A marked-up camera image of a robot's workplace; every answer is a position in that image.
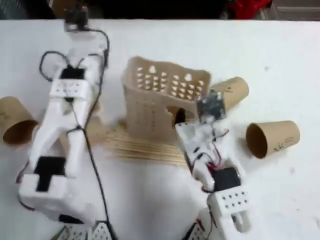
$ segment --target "cable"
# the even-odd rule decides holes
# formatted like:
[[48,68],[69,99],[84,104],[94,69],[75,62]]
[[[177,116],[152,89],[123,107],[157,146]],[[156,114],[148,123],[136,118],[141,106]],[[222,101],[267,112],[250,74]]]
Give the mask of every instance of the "cable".
[[40,64],[39,64],[39,72],[40,74],[48,81],[48,82],[52,82],[53,78],[52,77],[48,77],[47,75],[44,74],[43,70],[42,70],[42,65],[44,64],[44,60],[46,58],[47,55],[49,54],[56,54],[61,56],[64,60],[67,66],[71,67],[70,64],[70,60],[68,59],[68,57],[64,54],[62,54],[59,51],[46,51],[42,56],[41,56],[41,60],[40,60]]
[[210,237],[210,235],[211,235],[211,233],[212,233],[212,230],[213,230],[213,228],[214,228],[214,221],[215,221],[215,219],[214,219],[214,216],[213,216],[213,214],[212,214],[212,211],[209,209],[209,213],[210,213],[210,218],[211,218],[211,223],[210,223],[210,231],[209,231],[209,233],[208,233],[208,236],[204,239],[204,240],[208,240],[209,239],[209,237]]
[[[72,108],[75,120],[77,122],[77,126],[76,126],[75,129],[73,129],[73,131],[81,130],[83,132],[83,135],[84,135],[84,138],[85,138],[85,142],[86,142],[86,146],[87,146],[88,153],[89,153],[89,157],[90,157],[90,161],[92,163],[92,167],[93,167],[96,179],[98,181],[98,186],[99,186],[99,190],[100,190],[102,201],[103,201],[103,208],[104,208],[105,218],[106,218],[105,223],[106,223],[107,228],[108,228],[108,230],[110,232],[111,239],[112,240],[117,240],[118,238],[117,238],[116,233],[115,233],[115,231],[114,231],[114,229],[113,229],[113,227],[111,225],[111,222],[110,222],[109,213],[108,213],[108,207],[107,207],[107,201],[106,201],[106,197],[105,197],[105,192],[104,192],[104,189],[103,189],[103,186],[102,186],[102,181],[101,181],[101,178],[100,178],[100,175],[99,175],[99,172],[98,172],[98,168],[97,168],[97,165],[96,165],[96,162],[95,162],[95,159],[94,159],[94,155],[93,155],[93,152],[92,152],[91,144],[90,144],[90,141],[89,141],[89,138],[88,138],[88,134],[87,134],[87,126],[88,126],[89,120],[90,120],[90,118],[91,118],[91,116],[93,114],[93,111],[94,111],[94,109],[95,109],[95,107],[96,107],[96,105],[97,105],[97,103],[99,101],[99,98],[101,96],[101,93],[102,93],[102,85],[103,85],[103,81],[104,81],[105,69],[108,68],[108,65],[109,65],[110,41],[109,41],[108,35],[102,30],[88,28],[88,29],[86,29],[86,31],[88,31],[88,32],[97,32],[97,33],[103,34],[105,39],[106,39],[107,46],[106,46],[106,49],[103,51],[103,60],[101,61],[101,69],[100,69],[99,84],[98,84],[98,93],[97,93],[97,96],[96,96],[96,98],[95,98],[95,100],[93,102],[93,105],[92,105],[92,107],[91,107],[91,109],[90,109],[90,111],[88,113],[88,117],[86,119],[84,127],[82,127],[80,125],[80,123],[78,122],[78,118],[77,118],[76,112],[74,110],[73,104],[71,102],[69,102],[69,104],[70,104],[70,106]],[[47,51],[47,52],[45,52],[41,57],[39,71],[40,71],[41,75],[46,80],[48,80],[49,82],[52,82],[53,79],[48,77],[48,76],[46,76],[42,71],[42,65],[43,65],[44,59],[48,54],[60,55],[65,60],[67,66],[73,68],[71,66],[71,64],[70,64],[70,60],[65,55],[63,55],[62,53],[60,53],[58,51]],[[100,55],[97,54],[97,53],[91,53],[91,54],[89,54],[89,56],[100,56]],[[77,66],[76,66],[76,69],[80,67],[81,62],[83,60],[84,60],[84,58],[82,58],[78,62]]]

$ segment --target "electronic component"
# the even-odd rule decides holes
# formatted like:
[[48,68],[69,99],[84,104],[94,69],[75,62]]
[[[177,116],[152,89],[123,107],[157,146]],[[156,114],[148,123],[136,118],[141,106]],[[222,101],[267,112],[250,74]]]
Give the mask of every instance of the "electronic component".
[[210,91],[208,95],[201,97],[196,102],[196,106],[201,122],[214,122],[226,117],[225,104],[221,92]]

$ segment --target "hole pattern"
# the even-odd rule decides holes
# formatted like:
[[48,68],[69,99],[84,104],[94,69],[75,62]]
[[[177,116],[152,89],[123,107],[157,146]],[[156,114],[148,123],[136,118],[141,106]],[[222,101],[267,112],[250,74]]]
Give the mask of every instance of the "hole pattern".
[[151,65],[148,69],[138,67],[136,70],[137,87],[142,90],[165,92],[168,79],[166,72],[157,72],[154,65]]
[[198,223],[194,226],[188,240],[205,240],[204,231],[199,227]]
[[232,207],[240,207],[242,204],[247,204],[248,199],[247,195],[244,191],[242,192],[234,192],[232,194],[223,195],[221,198],[226,203],[224,206],[226,209]]
[[105,223],[99,223],[92,232],[92,240],[110,240],[110,233]]
[[175,98],[193,101],[200,96],[204,90],[204,82],[192,82],[193,76],[187,73],[184,76],[177,74],[169,75],[167,72],[158,71],[154,65],[138,67],[136,69],[137,83],[139,89],[153,92],[167,92]]

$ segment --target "mounting holes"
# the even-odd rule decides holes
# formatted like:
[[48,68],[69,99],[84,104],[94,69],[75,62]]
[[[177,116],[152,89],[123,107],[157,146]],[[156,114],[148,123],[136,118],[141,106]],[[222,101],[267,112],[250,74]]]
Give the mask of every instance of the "mounting holes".
[[196,148],[193,150],[193,153],[195,154],[199,149],[200,149],[200,147],[196,147]]
[[156,67],[154,65],[152,65],[150,68],[149,68],[149,73],[152,73],[152,74],[155,74],[157,71],[156,71]]
[[187,81],[187,82],[190,82],[192,80],[192,75],[190,73],[188,73],[187,75],[185,75],[184,79]]

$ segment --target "perforated box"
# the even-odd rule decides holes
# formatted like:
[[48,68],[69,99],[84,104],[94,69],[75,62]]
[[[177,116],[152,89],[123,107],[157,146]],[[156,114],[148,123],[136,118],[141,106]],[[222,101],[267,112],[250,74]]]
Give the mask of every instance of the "perforated box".
[[230,216],[250,208],[248,191],[244,185],[217,191],[212,197],[215,215]]
[[136,138],[175,142],[175,124],[198,118],[196,99],[207,94],[210,78],[205,70],[131,58],[122,76],[128,133]]

